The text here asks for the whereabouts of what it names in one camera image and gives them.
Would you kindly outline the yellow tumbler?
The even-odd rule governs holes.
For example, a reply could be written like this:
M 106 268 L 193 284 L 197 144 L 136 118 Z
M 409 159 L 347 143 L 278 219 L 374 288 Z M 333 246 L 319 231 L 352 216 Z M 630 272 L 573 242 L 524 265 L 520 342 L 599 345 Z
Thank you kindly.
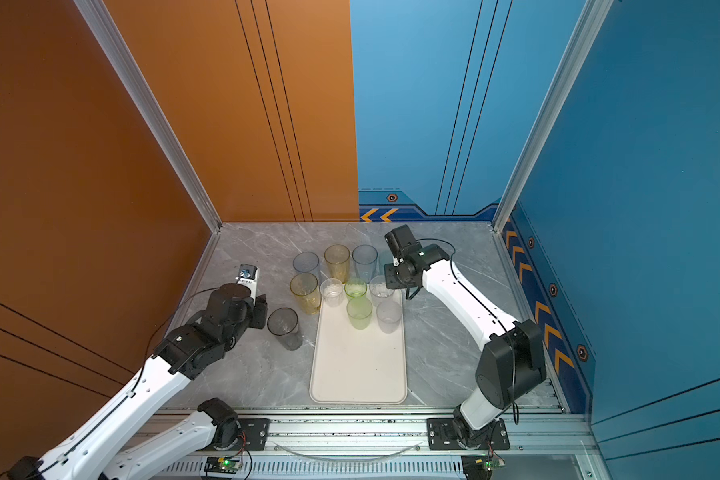
M 298 306 L 308 315 L 318 314 L 321 308 L 321 294 L 319 281 L 312 273 L 298 273 L 290 283 L 289 288 Z

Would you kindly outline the small clear faceted glass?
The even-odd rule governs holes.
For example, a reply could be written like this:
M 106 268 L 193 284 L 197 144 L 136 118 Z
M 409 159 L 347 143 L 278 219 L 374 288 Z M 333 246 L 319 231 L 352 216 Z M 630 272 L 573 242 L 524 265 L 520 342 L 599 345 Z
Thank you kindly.
M 328 278 L 321 284 L 322 303 L 331 308 L 339 307 L 344 300 L 344 284 L 336 278 Z

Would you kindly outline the small green faceted glass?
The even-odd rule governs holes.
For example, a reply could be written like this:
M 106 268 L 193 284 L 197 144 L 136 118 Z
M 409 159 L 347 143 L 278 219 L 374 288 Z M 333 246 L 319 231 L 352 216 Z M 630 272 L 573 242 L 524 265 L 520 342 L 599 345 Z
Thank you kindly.
M 363 279 L 351 277 L 344 284 L 344 292 L 348 299 L 364 297 L 368 291 L 368 284 Z

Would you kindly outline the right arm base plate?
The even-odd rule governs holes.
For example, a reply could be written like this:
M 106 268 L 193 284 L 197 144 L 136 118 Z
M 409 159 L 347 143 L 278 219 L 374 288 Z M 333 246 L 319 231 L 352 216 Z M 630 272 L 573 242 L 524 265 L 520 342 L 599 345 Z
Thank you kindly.
M 483 428 L 474 430 L 460 418 L 429 418 L 426 429 L 429 448 L 434 451 L 506 451 L 511 448 L 502 419 L 495 419 Z

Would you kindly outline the teal textured tumbler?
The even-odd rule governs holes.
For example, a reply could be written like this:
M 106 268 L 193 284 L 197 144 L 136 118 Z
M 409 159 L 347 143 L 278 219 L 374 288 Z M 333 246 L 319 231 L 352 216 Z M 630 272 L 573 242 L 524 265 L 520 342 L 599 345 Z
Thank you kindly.
M 382 277 L 386 275 L 386 265 L 394 264 L 394 257 L 389 250 L 380 251 L 378 256 L 378 274 Z

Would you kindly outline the light green dotted cup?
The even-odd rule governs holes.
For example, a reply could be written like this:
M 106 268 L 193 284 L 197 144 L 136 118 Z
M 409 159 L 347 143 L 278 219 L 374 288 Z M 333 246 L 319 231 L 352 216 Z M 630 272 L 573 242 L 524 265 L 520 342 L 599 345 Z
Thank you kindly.
M 372 312 L 372 302 L 366 297 L 350 298 L 346 306 L 348 319 L 357 330 L 364 330 L 370 325 Z

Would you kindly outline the clear plastic cup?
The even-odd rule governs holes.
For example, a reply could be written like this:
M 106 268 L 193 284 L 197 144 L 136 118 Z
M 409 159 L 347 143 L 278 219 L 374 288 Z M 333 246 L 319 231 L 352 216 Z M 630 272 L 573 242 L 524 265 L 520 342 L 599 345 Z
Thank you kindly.
M 386 334 L 391 334 L 400 327 L 402 315 L 402 306 L 392 299 L 382 301 L 376 309 L 379 328 Z

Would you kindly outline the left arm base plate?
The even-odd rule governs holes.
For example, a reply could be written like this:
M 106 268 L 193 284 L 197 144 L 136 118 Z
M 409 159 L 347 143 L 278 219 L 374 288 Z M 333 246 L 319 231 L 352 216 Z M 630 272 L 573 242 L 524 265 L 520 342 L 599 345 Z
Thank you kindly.
M 206 450 L 250 452 L 264 451 L 269 436 L 270 420 L 264 417 L 228 421 L 216 429 Z

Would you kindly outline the grey-blue frosted tumbler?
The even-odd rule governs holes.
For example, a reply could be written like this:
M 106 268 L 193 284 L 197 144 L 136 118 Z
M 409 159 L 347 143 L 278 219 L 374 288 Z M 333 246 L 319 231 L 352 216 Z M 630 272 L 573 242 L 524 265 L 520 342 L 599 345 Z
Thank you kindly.
M 302 283 L 306 284 L 309 282 L 307 279 L 309 275 L 311 275 L 317 283 L 320 283 L 320 258 L 315 252 L 304 251 L 299 253 L 294 257 L 292 266 Z

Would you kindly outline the dark smoky tumbler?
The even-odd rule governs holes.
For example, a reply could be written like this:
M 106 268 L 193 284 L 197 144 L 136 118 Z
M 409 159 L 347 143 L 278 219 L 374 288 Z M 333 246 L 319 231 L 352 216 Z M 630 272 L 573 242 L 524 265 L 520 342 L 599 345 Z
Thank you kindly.
M 292 308 L 274 310 L 267 319 L 267 329 L 286 350 L 296 351 L 303 344 L 299 317 Z

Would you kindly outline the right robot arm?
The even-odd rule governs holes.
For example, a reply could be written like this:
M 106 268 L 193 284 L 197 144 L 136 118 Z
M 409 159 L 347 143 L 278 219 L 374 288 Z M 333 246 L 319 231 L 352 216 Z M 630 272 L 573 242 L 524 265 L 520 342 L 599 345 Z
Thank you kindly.
M 488 299 L 459 270 L 454 253 L 427 245 L 406 225 L 385 234 L 393 261 L 384 266 L 386 286 L 403 290 L 407 300 L 425 290 L 441 301 L 470 333 L 481 356 L 475 371 L 476 389 L 453 413 L 457 441 L 466 449 L 490 442 L 500 416 L 547 379 L 540 327 L 520 321 Z

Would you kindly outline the clear stemmed glass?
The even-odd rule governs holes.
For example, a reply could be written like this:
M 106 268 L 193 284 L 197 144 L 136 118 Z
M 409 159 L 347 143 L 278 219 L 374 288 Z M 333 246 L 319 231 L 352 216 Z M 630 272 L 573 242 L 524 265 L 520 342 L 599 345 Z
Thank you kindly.
M 394 295 L 394 291 L 387 287 L 383 275 L 377 275 L 372 278 L 368 284 L 368 291 L 374 306 L 378 306 L 381 302 L 389 300 Z

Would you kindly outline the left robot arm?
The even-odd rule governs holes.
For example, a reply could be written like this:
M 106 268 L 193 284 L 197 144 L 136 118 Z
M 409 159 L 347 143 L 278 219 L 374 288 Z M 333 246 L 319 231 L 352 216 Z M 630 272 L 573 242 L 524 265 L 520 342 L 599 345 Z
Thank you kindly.
M 6 479 L 149 478 L 203 446 L 227 446 L 235 412 L 219 399 L 201 404 L 186 426 L 172 427 L 125 453 L 125 443 L 168 400 L 222 360 L 249 328 L 266 323 L 265 295 L 243 273 L 211 291 L 205 309 L 172 331 L 142 368 L 85 424 L 41 457 L 24 456 Z

